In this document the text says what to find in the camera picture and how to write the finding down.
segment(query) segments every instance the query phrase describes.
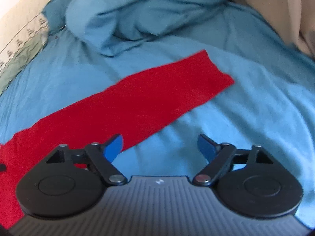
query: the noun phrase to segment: red fabric strip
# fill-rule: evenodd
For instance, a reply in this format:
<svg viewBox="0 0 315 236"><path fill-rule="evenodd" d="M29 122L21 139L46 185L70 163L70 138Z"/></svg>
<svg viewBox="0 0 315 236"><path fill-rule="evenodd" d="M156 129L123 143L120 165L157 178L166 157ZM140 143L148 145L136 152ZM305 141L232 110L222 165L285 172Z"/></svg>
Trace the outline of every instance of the red fabric strip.
<svg viewBox="0 0 315 236"><path fill-rule="evenodd" d="M83 148L120 133L128 149L233 83L201 51L128 76L16 133L0 149L0 162L7 166L7 172L0 173L0 223L9 228L23 216L16 184L58 144Z"/></svg>

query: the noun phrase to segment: circular mount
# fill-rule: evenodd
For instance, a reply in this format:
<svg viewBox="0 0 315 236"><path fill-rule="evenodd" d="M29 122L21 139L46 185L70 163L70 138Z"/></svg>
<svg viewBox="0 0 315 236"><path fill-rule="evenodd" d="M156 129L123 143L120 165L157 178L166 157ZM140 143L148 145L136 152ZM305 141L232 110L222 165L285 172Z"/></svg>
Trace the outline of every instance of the circular mount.
<svg viewBox="0 0 315 236"><path fill-rule="evenodd" d="M294 214L303 196L300 183L278 166L246 166L229 172L216 190L229 208L254 218Z"/></svg>
<svg viewBox="0 0 315 236"><path fill-rule="evenodd" d="M66 163L36 166L16 188L24 213L40 218L62 218L78 214L94 205L103 186L90 171Z"/></svg>

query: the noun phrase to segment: bed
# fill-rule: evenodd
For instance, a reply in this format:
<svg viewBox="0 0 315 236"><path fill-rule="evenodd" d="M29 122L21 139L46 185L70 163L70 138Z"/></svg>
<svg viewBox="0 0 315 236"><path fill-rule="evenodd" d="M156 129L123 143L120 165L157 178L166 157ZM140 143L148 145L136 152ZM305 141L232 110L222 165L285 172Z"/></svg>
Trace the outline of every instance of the bed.
<svg viewBox="0 0 315 236"><path fill-rule="evenodd" d="M192 177L207 164L196 147L201 133L238 148L260 144L302 184L296 217L315 227L315 62L253 8L231 0L23 0L0 26L8 29L0 43L3 146L128 75L206 50L235 84L113 164L129 178ZM0 149L0 162L8 155ZM0 223L12 226L15 213Z"/></svg>

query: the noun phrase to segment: beige blanket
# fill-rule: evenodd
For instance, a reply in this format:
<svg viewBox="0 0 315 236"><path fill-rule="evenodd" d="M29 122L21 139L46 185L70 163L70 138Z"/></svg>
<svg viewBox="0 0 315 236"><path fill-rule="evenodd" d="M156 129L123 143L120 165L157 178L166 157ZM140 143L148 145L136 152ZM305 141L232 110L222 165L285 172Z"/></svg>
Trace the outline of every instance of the beige blanket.
<svg viewBox="0 0 315 236"><path fill-rule="evenodd" d="M315 0L234 0L250 5L286 43L315 57Z"/></svg>

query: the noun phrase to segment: crumpled blue blanket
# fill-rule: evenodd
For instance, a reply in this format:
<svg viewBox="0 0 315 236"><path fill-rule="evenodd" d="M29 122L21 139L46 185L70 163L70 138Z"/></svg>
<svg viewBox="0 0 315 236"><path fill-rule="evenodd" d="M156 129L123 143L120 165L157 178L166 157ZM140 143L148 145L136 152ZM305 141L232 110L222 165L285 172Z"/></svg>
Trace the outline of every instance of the crumpled blue blanket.
<svg viewBox="0 0 315 236"><path fill-rule="evenodd" d="M256 11L229 0L53 0L44 14L47 46L0 97L1 143L130 74L205 49L235 84L113 164L128 177L192 177L206 165L200 133L261 144L301 182L296 216L315 226L315 63Z"/></svg>

